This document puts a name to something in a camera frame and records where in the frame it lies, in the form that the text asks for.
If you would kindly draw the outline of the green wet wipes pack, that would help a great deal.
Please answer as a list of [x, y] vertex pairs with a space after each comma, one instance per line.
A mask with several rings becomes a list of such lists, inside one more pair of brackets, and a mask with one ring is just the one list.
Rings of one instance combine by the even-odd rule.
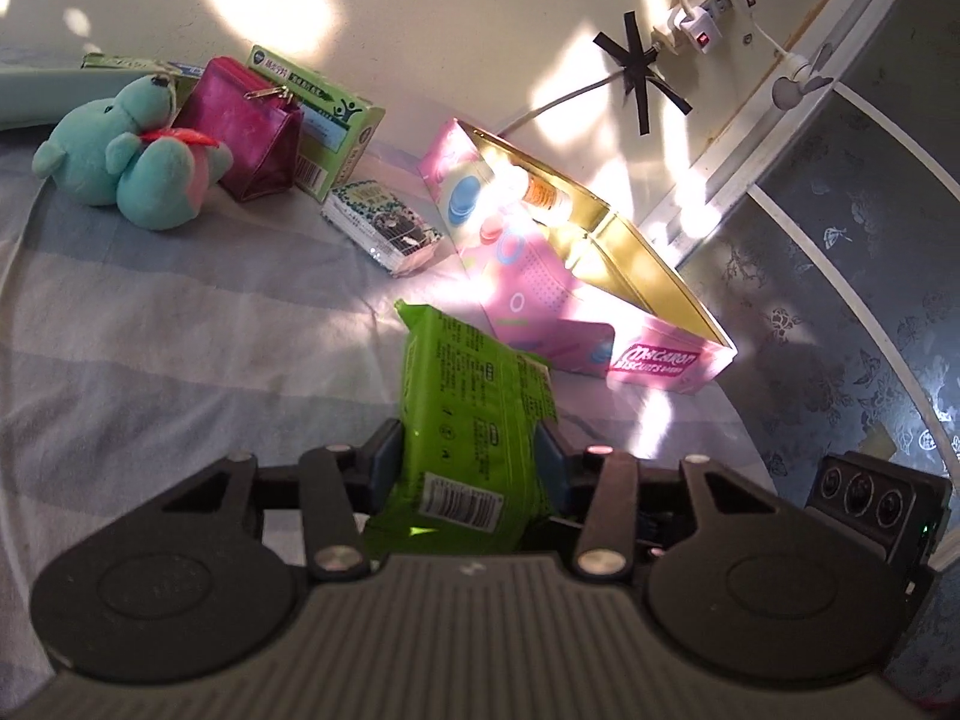
[[368, 553], [509, 553], [551, 512], [534, 458], [535, 427], [558, 418], [548, 367], [432, 305], [395, 310], [404, 461], [364, 525]]

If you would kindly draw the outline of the patterned tissue pack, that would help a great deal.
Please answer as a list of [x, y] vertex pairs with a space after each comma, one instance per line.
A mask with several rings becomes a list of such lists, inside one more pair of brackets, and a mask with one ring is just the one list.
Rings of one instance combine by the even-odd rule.
[[377, 181], [332, 188], [320, 213], [391, 275], [428, 265], [443, 234]]

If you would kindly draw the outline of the green medicine box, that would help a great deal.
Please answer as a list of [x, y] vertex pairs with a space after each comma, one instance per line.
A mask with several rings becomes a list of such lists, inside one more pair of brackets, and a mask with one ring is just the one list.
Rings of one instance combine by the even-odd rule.
[[350, 180], [386, 111], [319, 71], [254, 44], [247, 66], [285, 86], [302, 112], [295, 184], [319, 203]]

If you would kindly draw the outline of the magenta zip coin purse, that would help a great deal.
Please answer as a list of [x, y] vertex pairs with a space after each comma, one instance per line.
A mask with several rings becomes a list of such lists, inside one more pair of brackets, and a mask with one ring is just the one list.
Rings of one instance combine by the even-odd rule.
[[233, 165], [218, 182], [236, 202], [293, 187], [301, 107], [286, 86], [265, 80], [239, 60], [210, 60], [174, 124], [228, 146]]

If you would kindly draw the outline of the teal plush bear toy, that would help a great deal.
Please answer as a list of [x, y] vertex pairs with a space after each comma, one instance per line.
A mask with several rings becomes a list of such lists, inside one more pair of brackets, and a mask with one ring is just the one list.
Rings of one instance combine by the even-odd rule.
[[75, 107], [32, 156], [32, 174], [86, 206], [114, 206], [148, 231], [195, 220], [233, 165], [228, 145], [172, 125], [176, 88], [142, 76], [112, 98]]

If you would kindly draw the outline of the green toothpaste box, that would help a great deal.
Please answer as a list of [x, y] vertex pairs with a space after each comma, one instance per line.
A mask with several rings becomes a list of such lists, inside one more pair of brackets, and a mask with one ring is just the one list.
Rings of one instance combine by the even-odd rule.
[[124, 57], [123, 55], [107, 55], [101, 52], [88, 52], [83, 57], [82, 68], [97, 68], [98, 70], [137, 70], [137, 71], [164, 71], [178, 78], [198, 80], [203, 68], [198, 65], [174, 62], [174, 60], [140, 59], [140, 57]]

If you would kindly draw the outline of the teal fabric pencil case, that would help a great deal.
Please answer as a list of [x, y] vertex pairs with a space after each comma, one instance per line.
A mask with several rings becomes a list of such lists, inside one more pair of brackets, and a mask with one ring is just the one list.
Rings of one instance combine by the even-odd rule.
[[0, 76], [0, 128], [57, 124], [75, 107], [112, 98], [133, 80], [137, 70], [3, 67]]

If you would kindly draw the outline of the white pill bottle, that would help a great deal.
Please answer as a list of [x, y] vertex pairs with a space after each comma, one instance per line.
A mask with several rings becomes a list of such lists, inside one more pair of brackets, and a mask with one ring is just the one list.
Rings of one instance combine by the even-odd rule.
[[560, 190], [542, 177], [527, 171], [525, 167], [517, 166], [514, 174], [521, 187], [521, 200], [526, 205], [537, 208], [537, 210], [550, 211], [555, 208], [562, 197]]

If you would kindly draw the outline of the pink macaron biscuit tin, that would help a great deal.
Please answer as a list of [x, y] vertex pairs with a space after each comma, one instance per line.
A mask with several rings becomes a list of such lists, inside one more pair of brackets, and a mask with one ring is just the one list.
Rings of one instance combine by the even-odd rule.
[[[537, 210], [516, 167], [560, 190]], [[694, 394], [736, 359], [724, 328], [626, 217], [462, 119], [418, 166], [493, 335], [555, 369]]]

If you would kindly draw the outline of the striped blue bed sheet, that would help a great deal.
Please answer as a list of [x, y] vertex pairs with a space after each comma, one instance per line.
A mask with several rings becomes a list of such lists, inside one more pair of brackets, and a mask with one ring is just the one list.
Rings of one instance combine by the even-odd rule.
[[443, 254], [393, 278], [301, 192], [142, 231], [31, 171], [43, 128], [2, 137], [2, 706], [48, 679], [37, 574], [233, 450], [286, 465], [397, 410], [398, 302], [485, 314]]

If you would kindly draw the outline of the black tape cross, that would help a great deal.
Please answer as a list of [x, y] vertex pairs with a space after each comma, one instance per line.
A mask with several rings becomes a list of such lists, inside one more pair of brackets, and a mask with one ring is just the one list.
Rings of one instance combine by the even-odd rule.
[[647, 94], [647, 88], [650, 86], [656, 88], [682, 115], [690, 114], [693, 107], [659, 75], [656, 68], [659, 49], [654, 46], [646, 47], [643, 44], [634, 11], [625, 11], [623, 14], [623, 29], [626, 39], [624, 46], [603, 31], [597, 32], [594, 44], [599, 46], [622, 71], [625, 96], [635, 99], [638, 132], [641, 137], [646, 137], [651, 133], [649, 94]]

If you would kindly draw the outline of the white power strip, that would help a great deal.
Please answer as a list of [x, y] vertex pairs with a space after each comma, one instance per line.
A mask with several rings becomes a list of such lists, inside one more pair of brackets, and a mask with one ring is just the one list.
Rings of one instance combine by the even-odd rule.
[[709, 54], [722, 41], [722, 18], [729, 13], [750, 15], [756, 6], [757, 0], [690, 0], [692, 15], [682, 5], [672, 8], [660, 25], [652, 27], [652, 41], [672, 54], [682, 54], [687, 47]]

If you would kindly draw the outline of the white window frame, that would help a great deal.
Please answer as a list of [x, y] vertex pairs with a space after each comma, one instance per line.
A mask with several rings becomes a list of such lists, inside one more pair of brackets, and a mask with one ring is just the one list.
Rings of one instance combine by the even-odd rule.
[[802, 57], [809, 59], [815, 49], [828, 44], [833, 52], [823, 70], [830, 83], [794, 109], [779, 110], [771, 99], [775, 78], [766, 78], [726, 130], [682, 172], [675, 187], [654, 206], [654, 210], [647, 213], [641, 231], [652, 239], [654, 249], [667, 263], [679, 265], [695, 252], [698, 245], [706, 242], [709, 234], [718, 231], [719, 223], [731, 215], [739, 200], [752, 200], [804, 252], [815, 270], [853, 312], [910, 397], [934, 440], [944, 470], [950, 476], [957, 476], [958, 458], [953, 439], [937, 416], [932, 398], [896, 349], [890, 333], [882, 328], [866, 300], [854, 291], [850, 280], [830, 262], [825, 247], [814, 241], [811, 234], [802, 231], [799, 223], [758, 183], [761, 174], [788, 149], [791, 140], [820, 108], [839, 98], [866, 115], [869, 121], [903, 146], [950, 195], [957, 195], [958, 182], [934, 159], [929, 149], [923, 148], [901, 125], [843, 82], [844, 73], [866, 47], [893, 4], [895, 0], [827, 0], [809, 26], [800, 32], [794, 44], [794, 54], [779, 60], [771, 73], [778, 76]]

